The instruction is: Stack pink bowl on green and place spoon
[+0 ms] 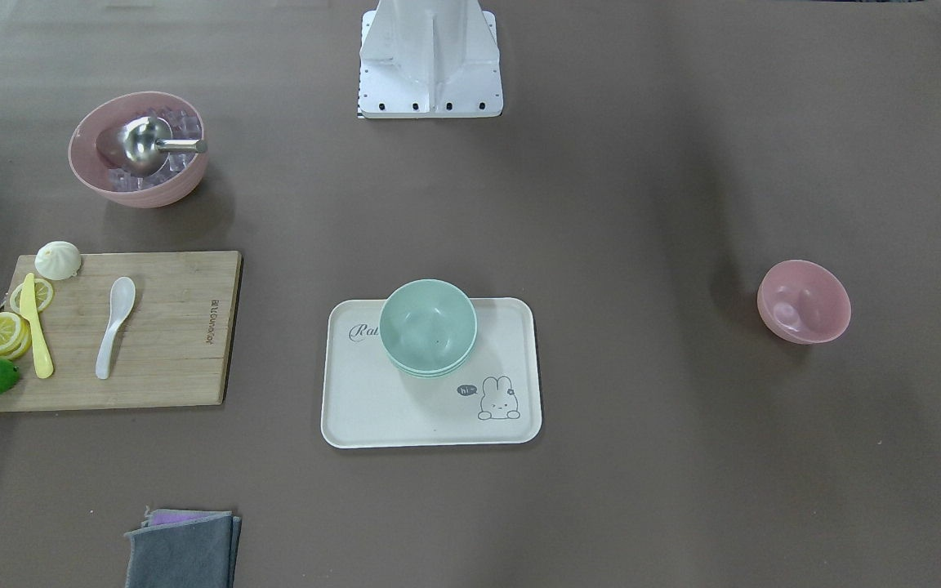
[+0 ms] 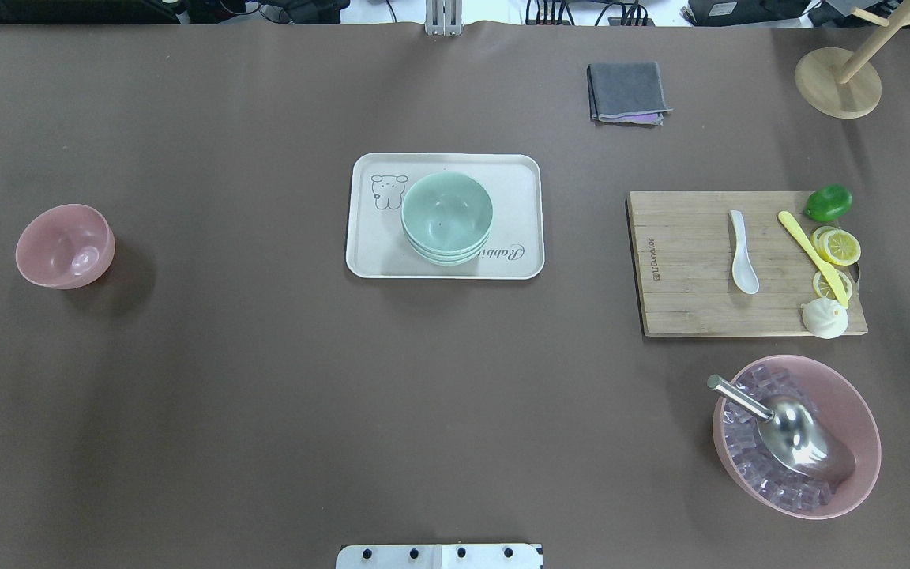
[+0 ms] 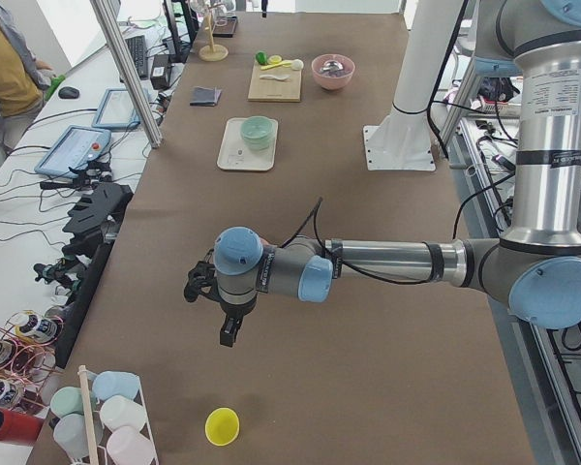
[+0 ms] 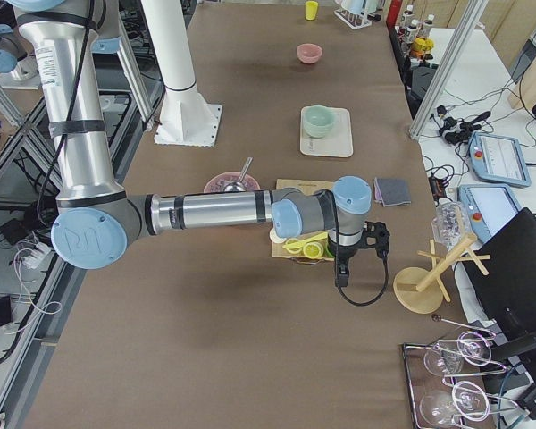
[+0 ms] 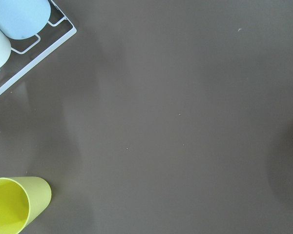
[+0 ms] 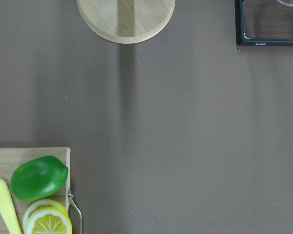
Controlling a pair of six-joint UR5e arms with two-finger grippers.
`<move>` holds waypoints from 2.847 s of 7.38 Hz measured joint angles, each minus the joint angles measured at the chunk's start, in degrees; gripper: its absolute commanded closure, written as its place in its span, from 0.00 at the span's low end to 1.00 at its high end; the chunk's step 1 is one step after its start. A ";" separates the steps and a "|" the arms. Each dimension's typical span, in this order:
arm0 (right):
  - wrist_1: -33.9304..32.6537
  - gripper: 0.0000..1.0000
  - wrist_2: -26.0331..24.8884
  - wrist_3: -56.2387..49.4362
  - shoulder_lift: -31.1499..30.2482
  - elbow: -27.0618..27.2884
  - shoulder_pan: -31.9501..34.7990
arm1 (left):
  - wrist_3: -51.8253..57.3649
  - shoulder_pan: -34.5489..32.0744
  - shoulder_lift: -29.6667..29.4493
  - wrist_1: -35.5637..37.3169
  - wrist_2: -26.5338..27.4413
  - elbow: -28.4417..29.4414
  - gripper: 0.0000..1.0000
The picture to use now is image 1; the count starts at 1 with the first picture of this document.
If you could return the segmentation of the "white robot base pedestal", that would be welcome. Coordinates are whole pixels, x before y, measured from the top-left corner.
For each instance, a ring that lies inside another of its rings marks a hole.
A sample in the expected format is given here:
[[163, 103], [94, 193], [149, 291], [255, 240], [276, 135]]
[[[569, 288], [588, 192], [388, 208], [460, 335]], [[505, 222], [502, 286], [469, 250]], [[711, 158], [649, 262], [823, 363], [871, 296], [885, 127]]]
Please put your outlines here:
[[365, 119], [497, 117], [496, 16], [478, 1], [381, 1], [361, 18], [356, 108]]

